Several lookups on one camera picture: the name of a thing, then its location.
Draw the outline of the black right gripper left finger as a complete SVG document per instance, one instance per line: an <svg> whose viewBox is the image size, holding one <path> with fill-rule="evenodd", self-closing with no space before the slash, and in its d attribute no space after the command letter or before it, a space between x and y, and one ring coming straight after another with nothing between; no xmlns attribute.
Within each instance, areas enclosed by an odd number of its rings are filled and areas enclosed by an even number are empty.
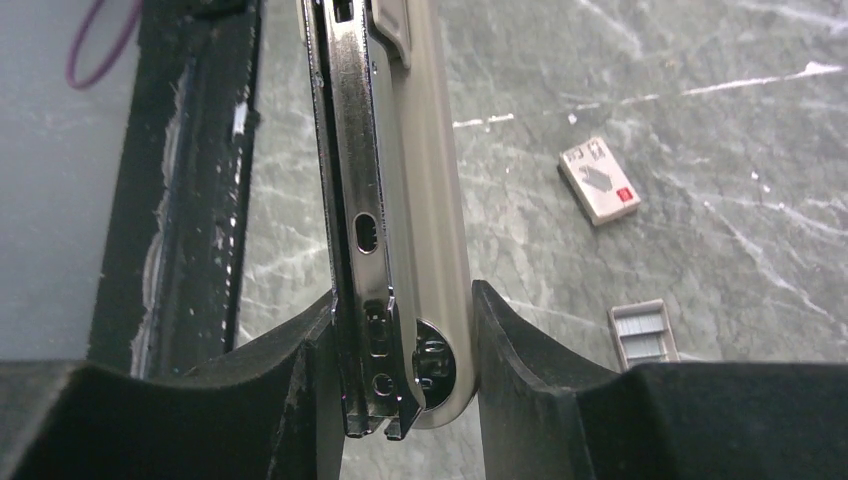
<svg viewBox="0 0 848 480"><path fill-rule="evenodd" d="M186 374L1 366L5 479L336 479L344 429L332 298Z"/></svg>

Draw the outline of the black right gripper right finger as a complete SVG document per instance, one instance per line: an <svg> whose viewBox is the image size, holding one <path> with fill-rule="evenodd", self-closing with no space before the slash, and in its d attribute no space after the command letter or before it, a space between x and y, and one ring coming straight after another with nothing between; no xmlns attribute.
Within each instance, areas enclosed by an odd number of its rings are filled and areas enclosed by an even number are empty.
<svg viewBox="0 0 848 480"><path fill-rule="evenodd" d="M472 287L490 479L843 479L847 368L651 363L569 350Z"/></svg>

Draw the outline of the staple box tray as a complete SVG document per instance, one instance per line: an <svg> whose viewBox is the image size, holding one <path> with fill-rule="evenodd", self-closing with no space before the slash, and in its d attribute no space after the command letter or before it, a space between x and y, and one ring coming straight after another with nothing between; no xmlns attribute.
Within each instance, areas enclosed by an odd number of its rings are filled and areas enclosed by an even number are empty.
<svg viewBox="0 0 848 480"><path fill-rule="evenodd" d="M608 324L622 371L645 363L680 361L662 299L611 307Z"/></svg>

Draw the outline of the white staple box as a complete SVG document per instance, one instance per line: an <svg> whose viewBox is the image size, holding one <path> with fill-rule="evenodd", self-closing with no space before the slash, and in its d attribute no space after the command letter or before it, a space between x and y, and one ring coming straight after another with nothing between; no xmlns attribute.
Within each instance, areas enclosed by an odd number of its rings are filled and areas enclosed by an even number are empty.
<svg viewBox="0 0 848 480"><path fill-rule="evenodd" d="M562 152L559 167L593 226L633 213L641 204L633 184L600 136Z"/></svg>

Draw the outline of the black silver stapler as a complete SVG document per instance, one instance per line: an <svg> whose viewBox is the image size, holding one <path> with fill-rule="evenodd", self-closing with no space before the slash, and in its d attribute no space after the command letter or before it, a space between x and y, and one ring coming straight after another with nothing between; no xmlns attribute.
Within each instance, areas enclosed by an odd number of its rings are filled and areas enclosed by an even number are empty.
<svg viewBox="0 0 848 480"><path fill-rule="evenodd" d="M451 423L478 382L434 1L302 1L347 436Z"/></svg>

